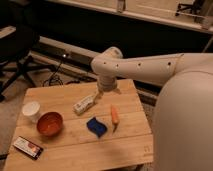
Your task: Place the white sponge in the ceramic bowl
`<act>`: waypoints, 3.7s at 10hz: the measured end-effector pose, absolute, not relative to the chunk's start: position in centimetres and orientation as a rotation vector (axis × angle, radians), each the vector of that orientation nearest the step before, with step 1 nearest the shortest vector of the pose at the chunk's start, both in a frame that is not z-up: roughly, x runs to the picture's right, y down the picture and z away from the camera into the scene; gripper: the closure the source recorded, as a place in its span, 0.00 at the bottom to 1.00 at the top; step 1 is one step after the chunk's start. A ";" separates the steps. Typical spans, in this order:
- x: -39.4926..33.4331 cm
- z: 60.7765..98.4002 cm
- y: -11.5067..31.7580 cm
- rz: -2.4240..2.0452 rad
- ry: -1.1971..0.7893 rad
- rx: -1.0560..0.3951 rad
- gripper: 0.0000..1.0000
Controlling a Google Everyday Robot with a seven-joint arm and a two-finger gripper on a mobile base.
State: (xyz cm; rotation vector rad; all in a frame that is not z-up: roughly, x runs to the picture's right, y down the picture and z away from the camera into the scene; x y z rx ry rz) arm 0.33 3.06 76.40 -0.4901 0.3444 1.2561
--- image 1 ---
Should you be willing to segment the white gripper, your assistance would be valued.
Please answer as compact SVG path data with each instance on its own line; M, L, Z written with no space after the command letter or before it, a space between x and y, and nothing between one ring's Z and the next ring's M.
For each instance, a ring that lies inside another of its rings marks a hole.
M101 91L109 92L115 89L114 92L117 94L122 94L121 90L117 88L117 79L115 77L99 76L97 85L100 91L95 93L95 101L102 97Z

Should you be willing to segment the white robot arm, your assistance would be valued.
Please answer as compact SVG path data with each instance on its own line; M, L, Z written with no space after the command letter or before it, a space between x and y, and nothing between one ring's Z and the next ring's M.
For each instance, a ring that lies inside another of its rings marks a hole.
M111 47L93 58L98 87L118 77L161 88L152 121L153 171L213 171L213 53L124 59Z

